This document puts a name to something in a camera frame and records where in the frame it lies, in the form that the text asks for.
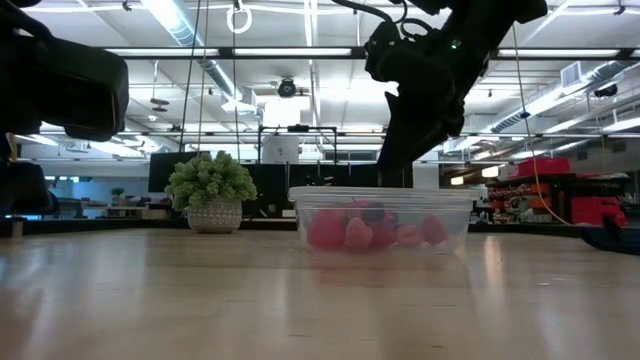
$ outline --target desk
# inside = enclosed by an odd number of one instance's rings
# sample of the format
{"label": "desk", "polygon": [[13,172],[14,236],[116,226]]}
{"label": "desk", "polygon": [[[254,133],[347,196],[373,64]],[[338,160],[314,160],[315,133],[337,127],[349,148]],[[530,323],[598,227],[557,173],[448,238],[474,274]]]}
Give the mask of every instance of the desk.
{"label": "desk", "polygon": [[471,234],[458,256],[309,254],[294,232],[0,247],[6,359],[637,359],[640,261]]}

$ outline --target plastic container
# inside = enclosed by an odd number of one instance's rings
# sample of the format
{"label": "plastic container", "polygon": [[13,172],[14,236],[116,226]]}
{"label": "plastic container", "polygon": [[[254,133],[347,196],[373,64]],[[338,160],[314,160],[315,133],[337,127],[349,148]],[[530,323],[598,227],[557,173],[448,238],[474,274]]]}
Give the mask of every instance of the plastic container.
{"label": "plastic container", "polygon": [[314,251],[452,253],[467,235],[476,190],[295,187],[300,241]]}

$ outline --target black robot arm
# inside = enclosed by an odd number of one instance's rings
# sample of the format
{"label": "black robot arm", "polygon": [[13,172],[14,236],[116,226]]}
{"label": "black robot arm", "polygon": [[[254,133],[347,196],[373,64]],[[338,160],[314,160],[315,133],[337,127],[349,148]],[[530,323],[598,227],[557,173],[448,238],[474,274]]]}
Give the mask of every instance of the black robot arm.
{"label": "black robot arm", "polygon": [[[335,3],[381,17],[365,44],[365,70],[376,81],[395,81],[398,96],[386,93],[391,111],[378,165],[400,169],[464,125],[464,98],[487,69],[494,52],[515,21],[525,23],[547,14],[544,0],[412,0],[435,15],[451,9],[441,29],[418,19],[399,26],[379,9],[346,0]],[[391,0],[403,4],[405,0]],[[410,34],[405,24],[423,27],[426,35]]]}

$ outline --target ceiling pipe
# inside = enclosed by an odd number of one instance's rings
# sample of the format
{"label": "ceiling pipe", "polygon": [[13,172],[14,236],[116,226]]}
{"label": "ceiling pipe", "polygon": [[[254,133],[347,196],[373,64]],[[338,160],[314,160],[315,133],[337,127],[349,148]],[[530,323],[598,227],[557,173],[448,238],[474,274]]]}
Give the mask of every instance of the ceiling pipe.
{"label": "ceiling pipe", "polygon": [[[554,82],[552,85],[530,95],[525,100],[525,108],[529,113],[529,118],[551,110],[552,108],[573,99],[577,95],[597,89],[608,81],[614,80],[615,82],[618,82],[620,79],[615,78],[634,67],[636,64],[638,63],[635,61],[609,61],[604,63],[584,76],[584,78],[581,79],[582,86],[575,89],[564,89],[560,81]],[[518,104],[512,109],[498,115],[499,120],[484,128],[480,133],[500,133],[506,128],[524,120],[521,116],[522,112],[522,105]],[[453,150],[459,151],[466,149],[478,141],[480,140],[476,138],[463,140],[459,142]]]}
{"label": "ceiling pipe", "polygon": [[[595,119],[596,117],[599,117],[602,114],[606,114],[606,113],[609,113],[609,112],[612,112],[612,111],[618,111],[618,115],[625,114],[626,117],[630,117],[629,113],[634,113],[636,111],[635,110],[636,107],[633,105],[633,103],[637,103],[638,101],[640,101],[640,94],[636,94],[636,95],[630,96],[628,98],[625,98],[623,100],[620,100],[618,102],[608,104],[606,106],[603,106],[602,108],[597,109],[596,111],[593,111],[593,112],[590,112],[590,113],[586,113],[586,114],[583,114],[583,115],[581,115],[581,116],[579,116],[579,117],[577,117],[575,119],[572,119],[571,121],[575,122],[575,124],[578,124],[578,123],[581,123],[581,122],[584,122],[584,121]],[[626,106],[630,106],[630,107],[629,108],[625,108],[625,111],[620,111],[620,109],[622,109],[622,108],[624,108]],[[588,135],[594,135],[595,136],[595,135],[599,135],[599,134],[600,134],[600,131],[592,131],[592,132],[589,132],[589,133],[587,133],[585,135],[586,136],[588,136]],[[571,140],[572,139],[571,137],[563,137],[563,135],[566,135],[566,134],[555,134],[555,135],[558,135],[558,137],[555,138],[555,139],[564,139],[564,140]],[[621,136],[619,136],[619,137],[616,136],[616,135],[608,135],[608,136],[611,137],[611,138],[625,138],[625,136],[627,136],[627,135],[630,135],[630,134],[621,134]],[[586,143],[589,140],[591,140],[591,139],[581,140],[581,142],[582,143]],[[534,142],[534,145],[539,147],[543,142],[546,142],[546,141],[548,141],[548,140],[547,139],[536,140]],[[521,142],[518,142],[516,144],[510,144],[505,148],[495,150],[495,151],[492,152],[491,156],[483,157],[483,159],[491,159],[491,158],[494,158],[496,156],[505,157],[505,156],[515,152],[515,151],[521,151],[522,145],[520,143]],[[556,151],[556,150],[558,150],[558,148],[549,149],[549,150]]]}
{"label": "ceiling pipe", "polygon": [[[547,88],[540,92],[535,93],[530,96],[529,103],[525,106],[527,111],[530,113],[530,117],[533,117],[537,114],[545,112],[547,110],[552,109],[553,107],[563,103],[573,97],[589,92],[595,88],[602,86],[605,81],[609,81],[613,79],[616,75],[622,73],[629,67],[635,65],[634,61],[609,61],[591,71],[586,78],[583,80],[585,85],[580,89],[573,91],[569,94],[562,93],[562,86],[559,82],[551,85],[551,88]],[[536,106],[532,108],[530,105],[533,101],[539,101],[540,106]],[[491,126],[492,133],[499,133],[502,130],[513,126],[519,122],[521,122],[524,118],[520,115],[522,114],[522,106],[518,105],[514,110],[511,110],[509,115],[505,116],[501,120],[498,120]]]}
{"label": "ceiling pipe", "polygon": [[[196,46],[206,46],[200,35],[195,32],[195,26],[181,0],[141,1],[180,46],[191,47],[194,42]],[[195,61],[209,75],[227,100],[242,100],[242,91],[235,86],[215,60],[200,58]]]}

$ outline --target red machine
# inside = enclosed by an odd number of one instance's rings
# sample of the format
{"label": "red machine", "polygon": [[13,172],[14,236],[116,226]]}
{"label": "red machine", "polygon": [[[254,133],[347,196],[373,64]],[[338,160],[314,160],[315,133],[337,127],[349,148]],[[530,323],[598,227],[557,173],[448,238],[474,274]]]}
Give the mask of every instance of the red machine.
{"label": "red machine", "polygon": [[571,199],[571,222],[574,224],[602,225],[602,218],[609,217],[616,225],[627,225],[627,217],[615,197],[574,197]]}

